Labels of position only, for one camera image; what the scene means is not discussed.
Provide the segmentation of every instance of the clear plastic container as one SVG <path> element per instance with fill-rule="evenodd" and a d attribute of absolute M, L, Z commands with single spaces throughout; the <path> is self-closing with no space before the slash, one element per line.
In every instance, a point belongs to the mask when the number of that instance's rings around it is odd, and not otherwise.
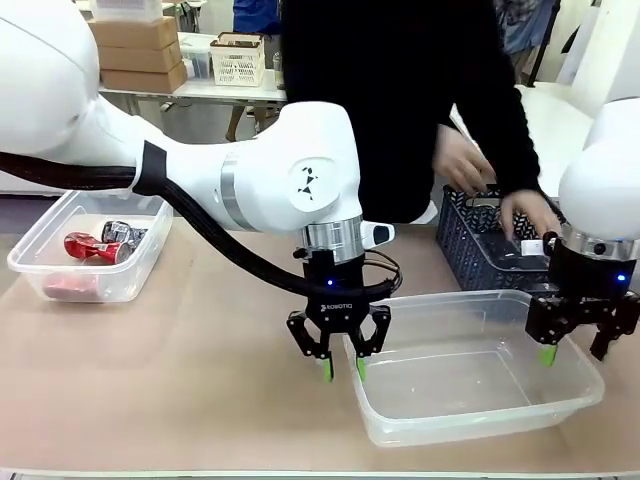
<path fill-rule="evenodd" d="M 67 234 L 84 232 L 100 239 L 108 220 L 148 229 L 127 260 L 105 265 L 96 257 L 83 261 L 67 254 Z M 128 302 L 140 293 L 172 222 L 173 209 L 159 197 L 69 191 L 22 237 L 9 253 L 7 263 L 12 270 L 24 274 L 33 289 L 47 300 Z"/>
<path fill-rule="evenodd" d="M 200 80 L 211 80 L 213 78 L 211 42 L 216 38 L 218 37 L 215 35 L 178 32 L 182 58 L 189 60 L 193 66 L 193 76 L 190 74 L 189 78 Z"/>
<path fill-rule="evenodd" d="M 568 337 L 543 366 L 524 331 L 530 296 L 515 290 L 392 299 L 384 351 L 362 382 L 345 339 L 367 433 L 381 447 L 425 445 L 556 425 L 604 395 Z"/>
<path fill-rule="evenodd" d="M 162 18 L 162 0 L 91 0 L 97 22 L 152 23 Z"/>

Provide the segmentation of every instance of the black logo on robot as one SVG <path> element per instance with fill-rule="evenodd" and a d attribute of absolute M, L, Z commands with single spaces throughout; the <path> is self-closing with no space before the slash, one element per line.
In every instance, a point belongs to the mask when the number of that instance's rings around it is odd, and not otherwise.
<path fill-rule="evenodd" d="M 306 193 L 309 195 L 309 200 L 313 200 L 313 194 L 311 193 L 311 188 L 309 188 L 309 185 L 311 185 L 311 183 L 318 177 L 313 175 L 313 169 L 311 167 L 304 167 L 302 171 L 307 172 L 307 184 L 304 188 L 299 188 L 298 193 Z"/>

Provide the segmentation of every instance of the green fingertip pad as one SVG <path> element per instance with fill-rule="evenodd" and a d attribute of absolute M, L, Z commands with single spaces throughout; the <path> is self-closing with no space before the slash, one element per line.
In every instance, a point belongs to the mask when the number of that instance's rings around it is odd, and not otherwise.
<path fill-rule="evenodd" d="M 558 353 L 558 345 L 545 345 L 538 351 L 538 360 L 545 367 L 552 367 Z"/>
<path fill-rule="evenodd" d="M 356 368 L 358 369 L 358 375 L 362 382 L 367 379 L 367 366 L 364 363 L 364 358 L 356 358 Z"/>
<path fill-rule="evenodd" d="M 332 382 L 333 381 L 333 365 L 331 364 L 331 359 L 327 358 L 324 361 L 324 381 Z"/>

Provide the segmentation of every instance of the black mesh basket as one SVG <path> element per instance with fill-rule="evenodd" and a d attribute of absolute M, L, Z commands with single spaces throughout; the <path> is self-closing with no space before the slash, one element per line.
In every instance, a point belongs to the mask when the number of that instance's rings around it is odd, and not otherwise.
<path fill-rule="evenodd" d="M 436 240 L 463 290 L 516 289 L 530 294 L 553 293 L 547 275 L 548 260 L 523 257 L 520 240 L 537 239 L 526 215 L 514 215 L 514 242 L 500 226 L 500 191 L 470 197 L 444 187 Z"/>

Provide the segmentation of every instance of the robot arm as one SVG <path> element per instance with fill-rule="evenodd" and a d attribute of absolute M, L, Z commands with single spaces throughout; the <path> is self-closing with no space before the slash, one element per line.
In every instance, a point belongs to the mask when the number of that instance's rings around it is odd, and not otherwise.
<path fill-rule="evenodd" d="M 3 6 L 0 36 L 21 46 L 0 49 L 0 64 L 13 72 L 0 80 L 0 170 L 61 188 L 160 195 L 229 260 L 307 297 L 287 326 L 304 355 L 328 362 L 331 376 L 331 334 L 348 334 L 359 357 L 381 350 L 390 312 L 370 304 L 389 297 L 402 276 L 387 258 L 382 265 L 394 278 L 364 285 L 366 252 L 393 240 L 394 230 L 362 220 L 344 109 L 292 104 L 252 140 L 185 145 L 98 95 L 97 47 L 69 0 Z M 304 277 L 258 257 L 227 230 L 296 232 Z M 365 339 L 360 326 L 368 315 L 378 328 Z M 306 320 L 321 330 L 319 341 Z"/>
<path fill-rule="evenodd" d="M 555 349 L 577 326 L 598 328 L 591 353 L 603 360 L 610 342 L 634 333 L 640 297 L 629 291 L 640 259 L 640 98 L 605 105 L 586 149 L 560 182 L 567 223 L 547 235 L 549 277 L 558 292 L 533 298 L 527 332 Z"/>

